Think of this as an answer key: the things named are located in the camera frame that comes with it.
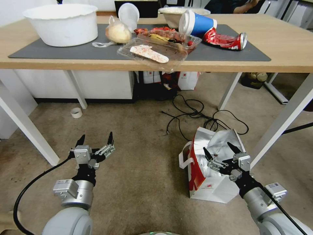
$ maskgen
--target person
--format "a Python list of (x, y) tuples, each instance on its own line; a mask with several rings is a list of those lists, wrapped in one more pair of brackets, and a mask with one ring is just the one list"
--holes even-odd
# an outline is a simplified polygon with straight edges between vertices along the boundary
[(212, 14), (258, 13), (265, 0), (211, 0), (204, 8)]

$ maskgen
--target person's arm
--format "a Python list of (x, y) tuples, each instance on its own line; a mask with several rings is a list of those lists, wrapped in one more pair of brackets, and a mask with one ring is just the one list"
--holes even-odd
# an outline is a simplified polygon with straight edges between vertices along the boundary
[(241, 7), (236, 7), (233, 11), (234, 14), (243, 14), (250, 10), (251, 8), (255, 7), (258, 4), (259, 0), (252, 0)]

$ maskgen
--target tape roll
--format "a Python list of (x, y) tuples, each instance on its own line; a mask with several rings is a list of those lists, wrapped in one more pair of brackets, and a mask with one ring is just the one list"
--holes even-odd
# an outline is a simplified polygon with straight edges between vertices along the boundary
[(82, 116), (82, 110), (80, 108), (73, 108), (71, 110), (71, 115), (73, 118), (80, 118)]

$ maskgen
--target bag handle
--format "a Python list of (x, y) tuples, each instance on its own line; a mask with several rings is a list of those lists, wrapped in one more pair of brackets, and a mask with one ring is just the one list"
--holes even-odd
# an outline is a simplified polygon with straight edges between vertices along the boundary
[(183, 155), (183, 151), (187, 146), (190, 146), (192, 144), (192, 141), (189, 141), (187, 144), (185, 144), (185, 146), (183, 147), (183, 150), (180, 152), (180, 154), (178, 155), (178, 159), (179, 159), (179, 167), (184, 169), (186, 166), (188, 166), (190, 163), (195, 163), (195, 161), (193, 160), (193, 158), (190, 157), (190, 151), (188, 154), (188, 159), (184, 162), (184, 155)]

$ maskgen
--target tabletop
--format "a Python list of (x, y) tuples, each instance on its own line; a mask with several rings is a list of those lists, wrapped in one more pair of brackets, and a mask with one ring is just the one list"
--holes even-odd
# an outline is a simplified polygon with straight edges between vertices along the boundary
[[(313, 72), (313, 33), (264, 14), (212, 14), (219, 24), (236, 32), (246, 32), (248, 40), (272, 60), (184, 61), (178, 71), (211, 72)], [(109, 16), (97, 16), (107, 24)], [(142, 18), (139, 24), (166, 24), (163, 15)], [(0, 69), (39, 70), (122, 70), (149, 71), (147, 65), (133, 60), (17, 59), (8, 55), (37, 40), (39, 36), (27, 20), (0, 28)]]

